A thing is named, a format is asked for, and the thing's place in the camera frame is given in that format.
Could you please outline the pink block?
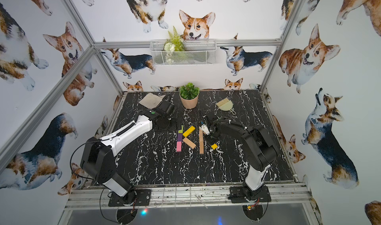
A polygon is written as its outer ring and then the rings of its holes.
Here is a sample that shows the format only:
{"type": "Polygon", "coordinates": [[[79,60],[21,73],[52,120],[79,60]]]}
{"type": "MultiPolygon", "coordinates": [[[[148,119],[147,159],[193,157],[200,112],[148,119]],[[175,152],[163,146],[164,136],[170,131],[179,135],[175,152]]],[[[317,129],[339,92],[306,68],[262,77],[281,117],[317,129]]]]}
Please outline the pink block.
{"type": "Polygon", "coordinates": [[[182,142],[177,141],[176,143],[176,152],[181,152],[182,151],[182,142]]]}

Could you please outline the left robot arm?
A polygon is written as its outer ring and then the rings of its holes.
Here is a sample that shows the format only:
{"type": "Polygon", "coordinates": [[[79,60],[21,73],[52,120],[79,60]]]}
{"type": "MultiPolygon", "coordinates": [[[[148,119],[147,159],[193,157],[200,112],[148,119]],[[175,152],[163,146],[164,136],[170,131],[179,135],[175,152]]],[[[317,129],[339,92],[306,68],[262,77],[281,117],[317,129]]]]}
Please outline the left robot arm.
{"type": "Polygon", "coordinates": [[[95,182],[112,190],[127,204],[138,199],[134,185],[117,172],[115,157],[130,143],[153,129],[153,122],[159,117],[168,117],[175,106],[166,98],[159,96],[159,102],[153,109],[138,111],[134,120],[113,133],[99,139],[92,137],[85,143],[80,162],[81,168],[95,182]]]}

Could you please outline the green block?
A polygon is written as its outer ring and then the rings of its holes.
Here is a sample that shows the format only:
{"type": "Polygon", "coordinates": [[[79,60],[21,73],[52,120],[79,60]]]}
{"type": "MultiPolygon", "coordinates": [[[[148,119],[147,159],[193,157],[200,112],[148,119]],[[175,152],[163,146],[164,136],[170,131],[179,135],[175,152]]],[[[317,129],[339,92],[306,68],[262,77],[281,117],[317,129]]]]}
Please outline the green block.
{"type": "Polygon", "coordinates": [[[183,125],[181,125],[181,126],[179,127],[178,133],[182,134],[182,133],[183,133],[183,131],[184,131],[184,126],[183,126],[183,125]]]}

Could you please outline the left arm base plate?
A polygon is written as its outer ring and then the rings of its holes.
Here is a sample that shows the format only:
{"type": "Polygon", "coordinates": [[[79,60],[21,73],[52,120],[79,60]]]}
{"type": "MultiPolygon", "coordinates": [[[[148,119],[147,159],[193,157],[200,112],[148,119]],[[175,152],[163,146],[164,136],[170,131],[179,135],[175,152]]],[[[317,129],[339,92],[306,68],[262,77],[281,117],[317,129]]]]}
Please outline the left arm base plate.
{"type": "Polygon", "coordinates": [[[115,192],[112,192],[108,206],[148,206],[150,203],[151,193],[151,189],[136,189],[134,191],[130,191],[125,196],[120,197],[115,192]]]}

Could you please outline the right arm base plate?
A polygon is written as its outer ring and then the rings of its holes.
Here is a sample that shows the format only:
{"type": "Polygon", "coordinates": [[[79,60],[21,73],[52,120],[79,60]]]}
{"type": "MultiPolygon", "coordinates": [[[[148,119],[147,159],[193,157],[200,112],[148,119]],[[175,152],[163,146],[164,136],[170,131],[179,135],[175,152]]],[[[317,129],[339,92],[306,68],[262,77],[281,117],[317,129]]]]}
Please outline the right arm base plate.
{"type": "Polygon", "coordinates": [[[229,191],[228,200],[232,203],[271,202],[270,192],[266,185],[262,185],[255,191],[251,191],[247,186],[230,187],[229,191]]]}

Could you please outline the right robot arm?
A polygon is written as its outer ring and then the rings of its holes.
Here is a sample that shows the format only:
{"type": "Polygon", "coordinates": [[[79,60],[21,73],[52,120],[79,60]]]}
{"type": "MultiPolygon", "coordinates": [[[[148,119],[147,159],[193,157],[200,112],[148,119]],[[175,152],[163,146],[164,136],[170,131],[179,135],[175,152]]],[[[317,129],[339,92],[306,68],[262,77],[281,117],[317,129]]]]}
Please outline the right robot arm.
{"type": "Polygon", "coordinates": [[[268,189],[264,186],[266,174],[272,163],[279,156],[279,149],[270,137],[268,131],[262,126],[246,126],[227,117],[218,118],[208,114],[202,117],[206,123],[209,134],[206,141],[216,143],[223,135],[238,140],[242,145],[245,158],[249,163],[248,174],[242,187],[231,187],[228,199],[232,203],[259,202],[260,193],[268,189]]]}

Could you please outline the short yellow block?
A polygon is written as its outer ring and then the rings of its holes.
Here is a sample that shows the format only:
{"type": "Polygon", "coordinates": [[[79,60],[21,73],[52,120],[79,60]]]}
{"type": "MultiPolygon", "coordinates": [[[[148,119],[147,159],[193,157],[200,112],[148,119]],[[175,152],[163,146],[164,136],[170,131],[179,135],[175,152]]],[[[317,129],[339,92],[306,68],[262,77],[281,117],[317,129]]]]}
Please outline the short yellow block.
{"type": "Polygon", "coordinates": [[[183,133],[183,137],[188,137],[192,132],[195,131],[195,127],[194,126],[191,126],[189,129],[187,129],[184,133],[183,133]]]}

